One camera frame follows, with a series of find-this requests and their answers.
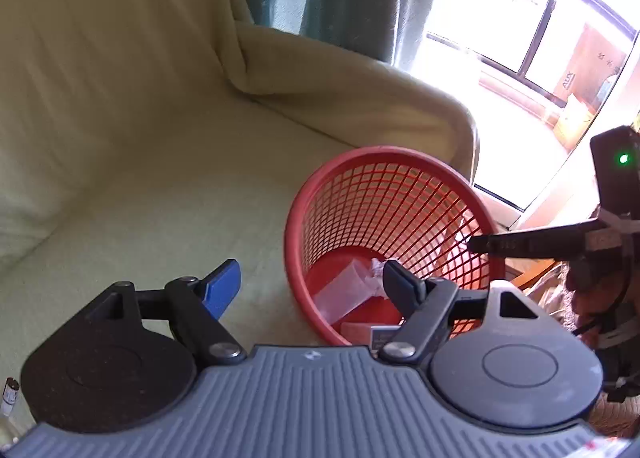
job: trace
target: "basket rim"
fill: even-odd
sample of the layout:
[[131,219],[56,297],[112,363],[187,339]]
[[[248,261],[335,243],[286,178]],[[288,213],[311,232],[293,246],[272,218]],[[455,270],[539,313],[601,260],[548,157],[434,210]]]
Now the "basket rim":
[[[497,232],[494,220],[489,215],[484,203],[473,191],[471,184],[452,167],[416,149],[399,146],[355,148],[323,164],[307,178],[296,194],[289,210],[284,231],[284,264],[289,286],[307,321],[311,323],[318,335],[332,345],[349,346],[351,343],[325,321],[305,285],[301,243],[304,216],[316,193],[328,180],[332,180],[348,169],[379,163],[408,165],[439,178],[468,207],[471,203],[473,204],[474,218],[484,234]],[[504,258],[489,257],[489,275],[490,279],[504,278]]]

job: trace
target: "small box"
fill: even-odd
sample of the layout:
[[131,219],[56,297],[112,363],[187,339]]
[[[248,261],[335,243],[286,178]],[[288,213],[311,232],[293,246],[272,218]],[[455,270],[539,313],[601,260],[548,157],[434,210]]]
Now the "small box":
[[342,323],[340,333],[351,344],[367,345],[375,356],[398,329],[396,324]]

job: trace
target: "white floor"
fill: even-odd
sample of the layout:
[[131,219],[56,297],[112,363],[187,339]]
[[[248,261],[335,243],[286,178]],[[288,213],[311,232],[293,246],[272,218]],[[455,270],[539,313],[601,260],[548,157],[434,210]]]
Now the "white floor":
[[480,86],[481,68],[471,52],[424,40],[411,73],[450,93],[472,113],[480,135],[476,184],[526,209],[560,169],[567,151],[538,118]]

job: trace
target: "plastic mesh basket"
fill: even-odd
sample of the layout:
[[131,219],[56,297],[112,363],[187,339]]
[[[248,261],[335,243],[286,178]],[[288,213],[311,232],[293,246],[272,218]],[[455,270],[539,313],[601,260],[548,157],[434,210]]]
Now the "plastic mesh basket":
[[[472,234],[495,225],[469,184],[441,162],[391,146],[354,149],[318,169],[293,202],[285,231],[285,265],[293,293],[316,331],[348,345],[344,321],[397,324],[388,299],[373,297],[330,326],[312,296],[351,260],[396,258],[414,275],[442,276],[466,289],[504,278],[504,259],[466,250]],[[469,329],[459,323],[455,332]]]

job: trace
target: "sofa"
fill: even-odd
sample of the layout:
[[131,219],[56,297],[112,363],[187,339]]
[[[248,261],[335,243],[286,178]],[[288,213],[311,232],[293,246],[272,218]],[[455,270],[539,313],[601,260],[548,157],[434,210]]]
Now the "sofa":
[[[320,343],[287,286],[287,212],[322,163],[381,144],[468,180],[478,163],[461,104],[255,26],[244,0],[0,0],[0,377],[113,281],[160,288],[226,258],[242,345]],[[33,424],[23,399],[12,417]]]

